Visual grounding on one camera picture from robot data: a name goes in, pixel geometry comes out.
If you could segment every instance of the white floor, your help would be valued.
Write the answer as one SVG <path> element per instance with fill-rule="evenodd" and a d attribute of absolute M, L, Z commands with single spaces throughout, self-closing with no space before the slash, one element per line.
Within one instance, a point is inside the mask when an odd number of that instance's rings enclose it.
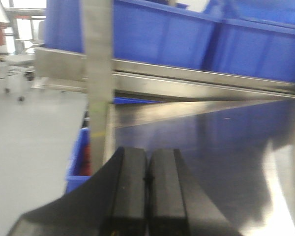
<path fill-rule="evenodd" d="M 86 95 L 32 88 L 18 102 L 0 80 L 0 236 L 18 216 L 64 193 L 65 171 L 86 107 Z"/>

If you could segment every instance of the office chair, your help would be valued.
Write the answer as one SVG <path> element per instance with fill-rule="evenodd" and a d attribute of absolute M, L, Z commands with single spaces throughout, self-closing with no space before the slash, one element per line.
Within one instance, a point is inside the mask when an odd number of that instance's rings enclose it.
<path fill-rule="evenodd" d="M 27 81 L 33 81 L 35 78 L 35 70 L 34 70 L 34 60 L 35 60 L 35 54 L 27 54 L 27 51 L 29 49 L 41 46 L 43 44 L 43 32 L 44 32 L 44 21 L 41 21 L 39 23 L 38 27 L 38 39 L 37 40 L 17 40 L 17 41 L 29 41 L 32 43 L 32 46 L 25 49 L 21 54 L 18 55 L 11 55 L 6 56 L 3 58 L 3 61 L 7 64 L 9 67 L 8 70 L 6 70 L 6 76 L 5 76 L 5 92 L 9 93 L 9 72 L 13 68 L 16 71 L 16 74 L 19 77 L 19 81 L 21 83 L 21 91 L 20 96 L 18 97 L 18 100 L 20 102 L 24 101 L 25 99 L 25 92 Z"/>

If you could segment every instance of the reflective metal surface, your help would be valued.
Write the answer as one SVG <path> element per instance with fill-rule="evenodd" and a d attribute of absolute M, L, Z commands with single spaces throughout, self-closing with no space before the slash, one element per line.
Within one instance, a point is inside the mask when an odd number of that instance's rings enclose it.
<path fill-rule="evenodd" d="M 295 99 L 116 105 L 116 146 L 179 148 L 245 236 L 295 236 Z"/>
<path fill-rule="evenodd" d="M 169 6 L 176 6 L 176 0 L 168 0 Z"/>
<path fill-rule="evenodd" d="M 92 170 L 103 165 L 108 106 L 113 101 L 112 1 L 83 0 Z"/>
<path fill-rule="evenodd" d="M 115 152 L 116 138 L 115 138 L 115 106 L 110 105 L 108 109 L 108 117 L 106 120 L 106 137 L 103 155 L 103 164 L 105 164 Z"/>
<path fill-rule="evenodd" d="M 162 78 L 172 78 L 185 81 L 203 82 L 214 85 L 227 85 L 232 87 L 257 89 L 263 91 L 276 91 L 295 94 L 295 84 L 275 80 L 251 78 L 238 75 L 205 72 L 186 68 L 152 65 L 143 62 L 113 60 L 115 71 L 139 75 L 151 75 Z"/>
<path fill-rule="evenodd" d="M 276 99 L 282 96 L 295 98 L 293 94 L 209 85 L 122 72 L 114 73 L 114 81 L 116 92 L 168 97 L 182 101 L 262 100 Z"/>
<path fill-rule="evenodd" d="M 35 71 L 40 77 L 83 82 L 86 81 L 85 55 L 36 47 Z"/>
<path fill-rule="evenodd" d="M 36 79 L 34 81 L 32 88 L 57 89 L 57 90 L 72 91 L 72 92 L 87 92 L 86 82 L 54 79 L 49 77 L 41 78 L 41 80 Z"/>

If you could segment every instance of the blue storage bin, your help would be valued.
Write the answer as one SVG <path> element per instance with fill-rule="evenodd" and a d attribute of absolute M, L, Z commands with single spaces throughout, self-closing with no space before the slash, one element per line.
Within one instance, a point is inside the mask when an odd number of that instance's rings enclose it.
<path fill-rule="evenodd" d="M 84 52 L 80 0 L 47 0 L 45 46 Z"/>
<path fill-rule="evenodd" d="M 225 19 L 212 44 L 205 70 L 295 83 L 295 26 Z"/>
<path fill-rule="evenodd" d="M 201 68 L 218 18 L 143 0 L 114 3 L 116 58 Z"/>
<path fill-rule="evenodd" d="M 295 25 L 295 0 L 211 0 L 205 13 L 223 11 L 224 18 L 272 21 Z"/>
<path fill-rule="evenodd" d="M 54 15 L 46 28 L 55 25 L 53 32 L 46 33 L 46 47 L 82 53 L 79 0 L 57 6 L 60 11 L 47 4 L 47 15 Z M 113 13 L 115 58 L 192 69 L 201 68 L 213 29 L 220 22 L 208 14 L 146 0 L 114 0 Z"/>
<path fill-rule="evenodd" d="M 123 98 L 116 97 L 114 99 L 115 104 L 130 104 L 130 103 L 155 103 L 156 101 L 135 99 L 135 98 Z M 69 165 L 66 173 L 67 188 L 66 193 L 79 187 L 85 181 L 87 181 L 90 176 L 79 176 L 81 161 L 83 158 L 84 147 L 89 144 L 89 128 L 80 129 L 78 139 L 75 142 L 70 156 Z"/>
<path fill-rule="evenodd" d="M 68 183 L 66 193 L 76 189 L 90 177 L 79 176 L 81 161 L 83 158 L 83 150 L 87 144 L 89 144 L 89 128 L 82 128 L 80 130 L 78 139 L 74 144 L 67 169 L 66 180 Z"/>

